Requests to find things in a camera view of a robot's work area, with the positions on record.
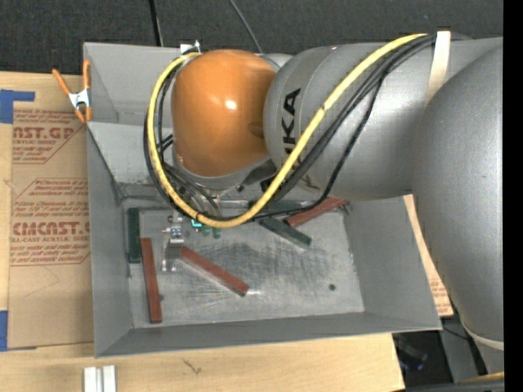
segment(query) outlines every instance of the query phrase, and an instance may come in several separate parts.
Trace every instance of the brown stick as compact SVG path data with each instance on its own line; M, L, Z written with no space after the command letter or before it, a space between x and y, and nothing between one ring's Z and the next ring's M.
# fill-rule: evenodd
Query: brown stick
M318 216L323 215L326 212L333 211L339 207L348 203L348 200L340 198L326 198L322 203L317 207L313 207L311 210L306 212L297 213L296 215L290 216L285 220L287 224L293 228L296 228L300 225L305 224L308 221L312 221Z
M212 276L220 284L228 287L234 293L240 296L245 296L248 291L248 285L243 280L233 276L221 267L218 267L211 261L202 257L200 254L193 252L187 247L182 247L180 251L180 258L188 264L204 271L205 273Z
M156 268L154 267L153 246L150 238L140 238L141 262L144 267L145 288L147 290L147 302L149 304L149 320L151 323L161 323L162 305L156 280Z

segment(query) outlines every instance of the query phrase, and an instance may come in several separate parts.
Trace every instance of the orange clip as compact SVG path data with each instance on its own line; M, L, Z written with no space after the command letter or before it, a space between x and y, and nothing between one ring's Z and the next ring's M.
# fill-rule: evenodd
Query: orange clip
M92 119L91 107L91 62L85 60L83 62L83 90L79 93L72 93L64 78L57 69L52 70L52 75L55 76L56 81L60 85L62 91L69 97L74 107L74 112L80 122L89 122ZM79 109L80 105L85 105L85 115Z

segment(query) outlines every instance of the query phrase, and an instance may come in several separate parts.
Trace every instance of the cardboard box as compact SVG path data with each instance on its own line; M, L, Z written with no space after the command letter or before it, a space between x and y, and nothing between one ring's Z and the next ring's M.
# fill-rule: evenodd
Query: cardboard box
M0 73L0 88L34 92L11 129L7 346L92 341L86 128L50 74Z

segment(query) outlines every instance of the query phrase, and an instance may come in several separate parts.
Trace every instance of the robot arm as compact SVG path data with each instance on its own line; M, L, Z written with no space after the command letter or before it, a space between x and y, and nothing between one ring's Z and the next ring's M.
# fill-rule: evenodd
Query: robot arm
M267 216L266 205L295 187L318 201L412 193L466 329L502 350L503 40L452 41L445 84L425 106L433 43L413 35L321 47L284 58L281 68L281 56L187 54L154 89L146 157L185 214L222 228ZM154 114L173 79L175 161L165 166ZM216 198L268 178L261 199L240 216L209 214L211 207L197 208L198 193L179 193L192 187Z

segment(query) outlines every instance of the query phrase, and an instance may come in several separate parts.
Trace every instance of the yellow cable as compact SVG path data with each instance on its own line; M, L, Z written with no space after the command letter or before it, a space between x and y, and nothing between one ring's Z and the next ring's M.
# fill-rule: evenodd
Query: yellow cable
M163 85L164 81L168 78L169 74L175 68L177 68L179 65L181 65L186 60L188 60L190 57L198 56L199 54L197 54L197 53L187 54L185 56L180 56L180 57L176 58L171 64L168 65L168 67L159 76L158 81L156 82L156 85L154 86L153 93L150 97L149 110L147 112L146 126L147 126L147 134L148 134L148 141L149 141L149 147L150 147L150 157L151 157L151 162L153 164L153 168L155 169L156 173L158 174L160 183L165 188L165 190L171 197L172 201L182 211L184 211L187 215L196 219L197 221L201 222L204 225L209 225L214 228L232 228L232 227L244 224L245 222L250 220L252 217L254 217L269 202L270 198L272 198L272 196L276 193L276 190L279 188L279 185L281 185L282 181L285 179L285 177L287 176L287 174L290 172L291 168L293 167L293 164L297 161L299 155L305 149L305 146L306 146L307 142L309 141L309 139L311 138L312 133L318 127L318 125L324 118L326 112L331 107L333 107L334 103L336 103L336 101L340 98L340 96L343 94L343 92L369 66L374 64L376 61L378 61L380 58L385 56L387 53L394 51L396 48L401 47L402 45L405 45L407 42L410 42L416 38L419 38L419 37L425 36L425 35L426 35L425 33L417 33L414 35L409 35L409 36L405 36L402 38L398 38L392 42L389 42L388 44L384 45L383 47L378 48L375 52L370 54L361 63L359 63L343 79L343 81L334 89L334 91L330 94L330 96L324 102L324 105L316 111L315 115L312 117L311 121L305 128L305 131L299 137L293 151L287 157L287 160L285 161L284 165L279 170L278 174L276 174L273 181L270 183L266 192L243 215L238 216L236 218L231 218L228 221L227 220L214 220L212 218L208 218L205 215L200 214L198 211L196 211L191 206L189 206L182 198L180 198L178 193L171 186L168 178L165 176L165 172L163 171L158 151L155 148L156 140L154 137L154 112L156 110L156 101L158 99L158 95L160 93L162 85Z

